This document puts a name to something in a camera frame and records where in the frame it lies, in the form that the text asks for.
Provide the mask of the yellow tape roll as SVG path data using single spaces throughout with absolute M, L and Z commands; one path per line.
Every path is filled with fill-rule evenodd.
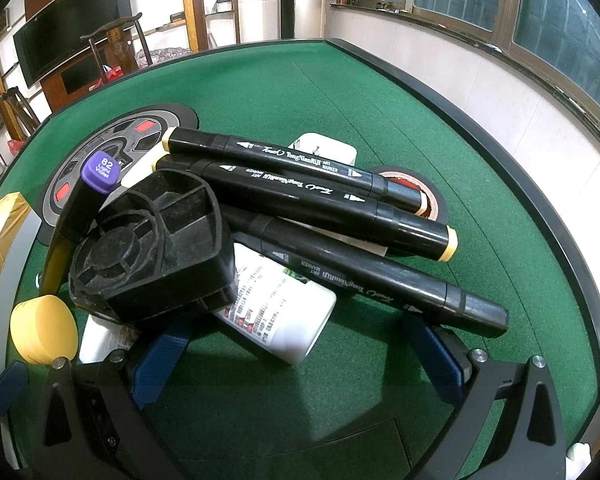
M 29 364 L 50 365 L 57 358 L 72 360 L 78 352 L 76 321 L 57 296 L 44 295 L 17 304 L 9 329 L 17 352 Z

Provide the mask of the black plastic holder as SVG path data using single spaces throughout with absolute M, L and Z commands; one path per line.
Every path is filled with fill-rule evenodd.
M 232 233 L 212 188 L 153 172 L 105 207 L 74 251 L 72 302 L 137 330 L 186 332 L 238 295 Z

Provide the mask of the white bottle with label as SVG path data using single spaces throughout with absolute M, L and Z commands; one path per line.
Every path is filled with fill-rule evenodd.
M 290 365 L 311 352 L 334 310 L 336 294 L 254 250 L 234 245 L 237 297 L 215 315 Z

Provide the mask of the black marker purple cap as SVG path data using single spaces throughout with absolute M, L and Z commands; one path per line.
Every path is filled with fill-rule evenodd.
M 40 295 L 55 295 L 65 281 L 74 248 L 86 237 L 91 224 L 110 193 L 117 187 L 120 164 L 104 151 L 86 160 L 68 202 L 59 215 L 48 245 Z

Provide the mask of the black tape roll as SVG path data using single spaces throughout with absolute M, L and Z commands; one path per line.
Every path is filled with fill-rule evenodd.
M 437 222 L 449 222 L 449 208 L 445 198 L 440 190 L 422 174 L 405 167 L 387 165 L 372 167 L 370 171 L 397 184 L 417 188 L 426 195 L 428 200 L 427 209 L 422 215 Z

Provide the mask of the black marker grey cap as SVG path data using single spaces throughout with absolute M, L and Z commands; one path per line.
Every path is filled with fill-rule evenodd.
M 480 336 L 508 331 L 504 307 L 441 278 L 288 220 L 230 206 L 221 211 L 239 243 L 326 287 Z

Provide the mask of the black marker yellow caps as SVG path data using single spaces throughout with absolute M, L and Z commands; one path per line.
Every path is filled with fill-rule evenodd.
M 267 169 L 279 174 L 307 174 L 343 184 L 420 216 L 428 206 L 425 194 L 392 182 L 380 174 L 306 154 L 281 145 L 253 141 L 223 133 L 205 132 L 185 127 L 170 127 L 162 137 L 162 146 L 170 154 L 232 162 L 253 169 Z

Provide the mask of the round grey table control panel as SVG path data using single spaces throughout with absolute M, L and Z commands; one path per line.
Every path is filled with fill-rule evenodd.
M 34 207 L 42 220 L 38 241 L 50 244 L 54 227 L 86 160 L 102 151 L 120 166 L 124 177 L 169 127 L 197 128 L 198 114 L 189 106 L 159 103 L 131 110 L 90 133 L 50 173 Z

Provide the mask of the black television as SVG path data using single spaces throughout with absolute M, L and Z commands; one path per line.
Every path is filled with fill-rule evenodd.
M 46 4 L 14 36 L 24 81 L 33 86 L 85 48 L 85 35 L 130 14 L 130 0 L 54 0 Z

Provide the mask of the wooden chair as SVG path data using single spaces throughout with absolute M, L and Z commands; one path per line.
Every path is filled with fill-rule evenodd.
M 106 36 L 109 47 L 114 54 L 114 58 L 118 62 L 123 75 L 134 73 L 138 70 L 132 42 L 125 36 L 125 26 L 132 25 L 136 29 L 137 36 L 140 38 L 140 45 L 142 46 L 146 63 L 148 66 L 152 65 L 152 57 L 148 49 L 148 44 L 142 26 L 140 26 L 140 18 L 142 16 L 143 13 L 138 12 L 132 16 L 117 18 L 116 20 L 100 26 L 94 32 L 91 32 L 87 35 L 82 35 L 80 37 L 81 40 L 87 41 L 91 48 L 92 55 L 94 56 L 99 70 L 99 79 L 102 84 L 108 84 L 109 82 L 107 72 L 104 69 L 105 63 L 100 58 L 96 47 L 96 39 L 102 35 Z

